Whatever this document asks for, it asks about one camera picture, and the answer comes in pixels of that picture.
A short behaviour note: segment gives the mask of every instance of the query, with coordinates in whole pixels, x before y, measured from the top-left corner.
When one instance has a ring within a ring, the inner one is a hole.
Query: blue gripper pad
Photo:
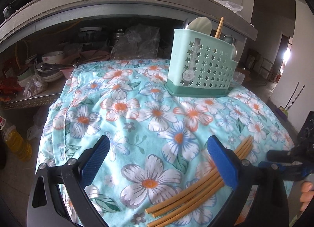
[[[207,140],[207,150],[213,159],[220,176],[227,186],[236,189],[238,185],[238,170],[226,154],[226,149],[216,136]]]
[[[104,159],[109,152],[109,138],[107,136],[102,136],[99,140],[101,140],[99,142],[99,145],[97,146],[97,148],[93,148],[95,149],[94,152],[92,153],[84,167],[81,169],[80,185],[83,188],[92,184],[97,172],[100,169],[100,166],[102,165]]]

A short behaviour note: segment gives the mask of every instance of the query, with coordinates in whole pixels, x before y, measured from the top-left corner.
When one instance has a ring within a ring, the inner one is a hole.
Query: screw
[[[76,163],[76,159],[74,158],[71,158],[68,160],[68,164],[71,166],[71,165],[74,165]]]
[[[45,167],[46,167],[46,163],[42,163],[42,164],[39,165],[39,168],[40,168],[41,170],[43,170]]]
[[[246,166],[246,167],[251,164],[251,163],[250,163],[248,160],[246,160],[246,159],[242,160],[241,163],[242,163],[243,166]]]
[[[277,165],[277,164],[274,164],[274,163],[273,163],[271,166],[272,166],[272,169],[273,169],[273,170],[277,170],[277,169],[278,169],[278,165]]]

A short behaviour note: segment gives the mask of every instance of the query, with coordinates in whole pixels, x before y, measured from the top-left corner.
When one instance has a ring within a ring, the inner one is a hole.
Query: shelf
[[[3,104],[2,109],[9,110],[51,105],[60,97],[65,82],[66,79],[62,78],[55,82],[48,83],[48,89],[46,91],[31,98],[25,98],[23,96],[24,90],[22,90],[15,99]]]

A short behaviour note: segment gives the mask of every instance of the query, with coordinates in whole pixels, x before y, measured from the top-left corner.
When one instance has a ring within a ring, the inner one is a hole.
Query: label on utensil holder
[[[194,78],[194,71],[190,70],[190,69],[186,69],[183,73],[182,73],[182,78],[185,81],[191,81]]]
[[[4,128],[6,122],[7,120],[5,120],[2,116],[0,116],[0,130]]]

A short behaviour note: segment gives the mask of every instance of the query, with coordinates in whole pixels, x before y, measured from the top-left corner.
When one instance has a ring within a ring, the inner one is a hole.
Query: bundle of chopsticks
[[[253,137],[248,136],[234,151],[240,160],[245,159],[253,148]],[[219,175],[217,168],[211,170],[206,176],[198,180],[187,189],[181,191],[175,196],[146,209],[146,213],[158,217],[167,212],[165,216],[148,223],[148,227],[163,227],[184,217],[190,212],[197,209],[213,196],[220,188],[224,186],[224,182]]]

